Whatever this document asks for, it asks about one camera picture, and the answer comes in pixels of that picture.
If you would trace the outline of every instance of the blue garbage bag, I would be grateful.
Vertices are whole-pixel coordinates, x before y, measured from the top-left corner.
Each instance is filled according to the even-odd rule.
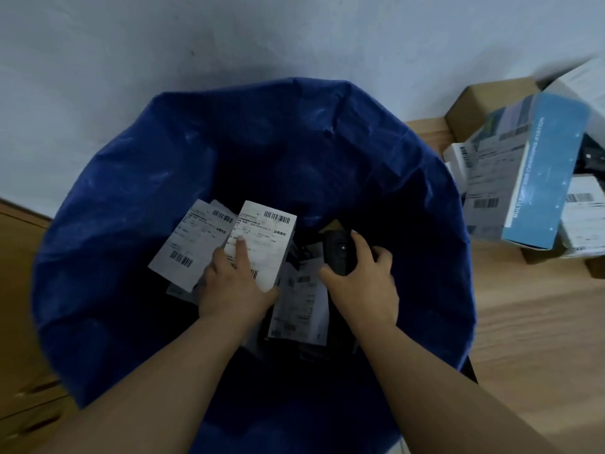
[[[32,292],[42,349],[80,406],[195,320],[147,264],[198,198],[275,207],[297,215],[297,229],[337,218],[386,247],[398,327],[462,365],[476,312],[447,168],[355,85],[293,78],[161,94],[81,173],[43,239]],[[191,451],[386,451],[399,430],[363,354],[319,372],[284,379],[240,349]]]

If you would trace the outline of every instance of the black electronic item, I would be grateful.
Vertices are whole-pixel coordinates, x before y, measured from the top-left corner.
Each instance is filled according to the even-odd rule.
[[[324,233],[324,261],[338,275],[348,275],[357,266],[357,252],[351,232],[346,230]],[[352,353],[355,337],[328,294],[330,323],[327,346],[335,352]]]

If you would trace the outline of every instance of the wooden floor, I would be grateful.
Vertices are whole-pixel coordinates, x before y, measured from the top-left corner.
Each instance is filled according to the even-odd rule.
[[[442,152],[443,119],[408,123]],[[566,453],[605,453],[605,280],[577,259],[529,266],[518,248],[473,243],[479,384]]]

